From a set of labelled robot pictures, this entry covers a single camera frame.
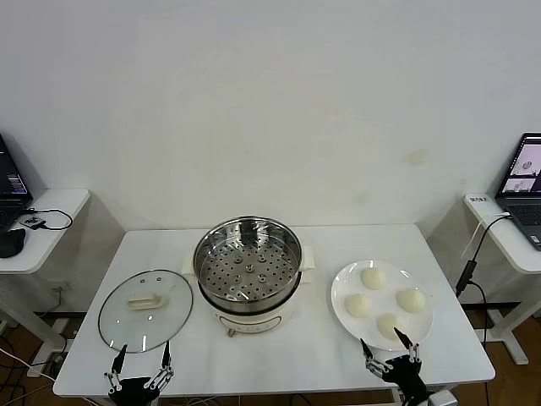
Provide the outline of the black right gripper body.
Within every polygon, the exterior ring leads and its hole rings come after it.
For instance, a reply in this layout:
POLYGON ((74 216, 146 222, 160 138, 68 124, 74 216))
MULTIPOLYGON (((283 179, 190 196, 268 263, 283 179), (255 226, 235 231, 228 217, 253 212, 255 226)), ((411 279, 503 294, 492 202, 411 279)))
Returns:
POLYGON ((427 387, 419 375, 422 366, 419 358, 402 355, 388 359, 384 365, 382 379, 397 384, 406 400, 428 399, 427 387))

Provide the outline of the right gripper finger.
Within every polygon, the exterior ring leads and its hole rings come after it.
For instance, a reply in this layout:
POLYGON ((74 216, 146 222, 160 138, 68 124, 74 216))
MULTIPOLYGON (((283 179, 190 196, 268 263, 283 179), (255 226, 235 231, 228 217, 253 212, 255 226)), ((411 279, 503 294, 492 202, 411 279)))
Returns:
POLYGON ((419 357, 419 343, 413 343, 409 336, 399 330, 397 327, 394 327, 394 332, 401 341, 402 345, 408 351, 408 362, 412 365, 414 370, 420 370, 422 361, 419 357))
POLYGON ((381 362, 377 360, 374 357, 369 345, 362 338, 360 338, 360 343, 363 349, 366 369, 380 379, 384 379, 386 375, 391 371, 392 367, 386 362, 381 362))

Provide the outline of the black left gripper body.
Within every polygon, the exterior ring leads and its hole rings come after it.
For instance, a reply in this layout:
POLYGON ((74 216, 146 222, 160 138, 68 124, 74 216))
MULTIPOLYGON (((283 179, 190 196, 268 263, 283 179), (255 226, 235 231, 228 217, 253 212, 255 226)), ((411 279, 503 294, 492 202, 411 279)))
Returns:
POLYGON ((108 393, 108 397, 117 406, 148 406, 153 401, 159 398, 160 391, 157 387, 149 385, 145 386, 147 382, 151 381, 150 377, 134 377, 122 379, 120 383, 120 390, 115 387, 111 388, 108 393))

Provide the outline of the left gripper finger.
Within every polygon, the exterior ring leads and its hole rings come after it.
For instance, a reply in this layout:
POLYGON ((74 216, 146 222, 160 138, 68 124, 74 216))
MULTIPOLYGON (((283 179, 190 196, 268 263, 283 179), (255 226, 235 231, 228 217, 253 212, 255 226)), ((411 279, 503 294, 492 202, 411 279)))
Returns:
POLYGON ((144 384, 144 389, 163 390, 174 376, 172 367, 172 358, 170 353, 170 342, 167 341, 162 359, 161 367, 158 371, 144 384))
POLYGON ((120 375, 122 372, 127 348, 128 348, 128 345, 125 343, 122 346, 119 353, 117 354, 117 356, 114 358, 110 371, 104 373, 104 377, 107 379, 110 386, 108 390, 109 394, 120 392, 122 390, 120 375))

